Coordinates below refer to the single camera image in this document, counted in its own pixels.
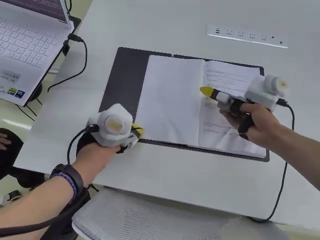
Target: page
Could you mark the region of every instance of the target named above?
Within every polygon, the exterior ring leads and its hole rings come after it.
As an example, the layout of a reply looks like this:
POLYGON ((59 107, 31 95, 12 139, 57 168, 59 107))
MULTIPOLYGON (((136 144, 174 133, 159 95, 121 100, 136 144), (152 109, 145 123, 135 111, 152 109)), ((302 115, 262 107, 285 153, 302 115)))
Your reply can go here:
POLYGON ((205 61, 151 55, 135 123, 144 139, 199 146, 205 61))
MULTIPOLYGON (((251 81, 260 75, 259 68, 209 61, 205 65, 203 85, 244 97, 251 81)), ((264 158, 266 150, 239 136, 219 113, 217 102, 203 97, 201 101, 199 145, 227 153, 264 158)))

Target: mesh chair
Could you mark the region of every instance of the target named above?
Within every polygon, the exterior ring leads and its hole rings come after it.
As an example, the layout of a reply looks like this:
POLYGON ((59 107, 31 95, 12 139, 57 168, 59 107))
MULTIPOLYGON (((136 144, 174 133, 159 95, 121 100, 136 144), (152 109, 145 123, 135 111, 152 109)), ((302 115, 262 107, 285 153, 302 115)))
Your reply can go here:
POLYGON ((271 222, 110 188, 72 220, 87 240, 289 240, 271 222))

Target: white desk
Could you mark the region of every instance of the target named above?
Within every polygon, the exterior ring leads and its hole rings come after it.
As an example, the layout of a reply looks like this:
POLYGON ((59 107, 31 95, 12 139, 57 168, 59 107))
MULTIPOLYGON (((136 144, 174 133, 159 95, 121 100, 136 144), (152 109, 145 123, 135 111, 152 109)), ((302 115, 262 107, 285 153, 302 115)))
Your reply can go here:
MULTIPOLYGON (((94 0, 78 33, 88 45, 88 67, 52 89, 15 166, 50 173, 66 163, 70 140, 99 109, 118 47, 263 66, 289 82, 297 132, 320 140, 319 11, 316 0, 94 0), (207 37, 210 23, 283 32, 290 49, 207 37)), ((56 82, 81 70, 84 52, 82 44, 72 45, 56 82)), ((287 109, 275 114, 290 126, 287 109)), ((265 218, 285 164, 270 158, 263 163, 138 144, 115 156, 95 183, 265 218)), ((319 203, 320 193, 289 167, 273 220, 320 230, 319 203)))

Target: power strip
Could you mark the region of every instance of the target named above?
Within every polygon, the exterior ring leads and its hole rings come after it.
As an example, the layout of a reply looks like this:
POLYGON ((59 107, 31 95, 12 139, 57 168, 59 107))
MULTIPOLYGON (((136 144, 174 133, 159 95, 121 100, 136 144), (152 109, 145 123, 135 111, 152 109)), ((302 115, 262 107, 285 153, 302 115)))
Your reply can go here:
POLYGON ((207 26, 206 35, 210 37, 261 44, 282 49, 289 48, 283 37, 243 30, 240 28, 221 27, 210 24, 207 26))

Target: hand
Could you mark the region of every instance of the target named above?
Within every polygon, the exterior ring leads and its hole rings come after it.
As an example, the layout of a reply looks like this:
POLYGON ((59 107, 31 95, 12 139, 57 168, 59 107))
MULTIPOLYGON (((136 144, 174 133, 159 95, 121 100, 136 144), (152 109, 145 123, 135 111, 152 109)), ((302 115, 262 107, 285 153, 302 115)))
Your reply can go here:
MULTIPOLYGON (((270 149, 278 129, 282 127, 278 119, 268 109, 259 104, 244 103, 240 111, 251 113, 255 124, 247 132, 248 139, 263 148, 270 149)), ((220 113, 235 129, 239 128, 240 122, 233 115, 222 110, 220 110, 220 113)))
POLYGON ((107 166, 111 157, 120 150, 117 147, 102 147, 97 143, 83 147, 72 165, 81 175, 84 186, 91 184, 96 176, 107 166))
POLYGON ((0 133, 0 150, 7 150, 6 145, 10 145, 11 141, 7 139, 7 135, 0 133))

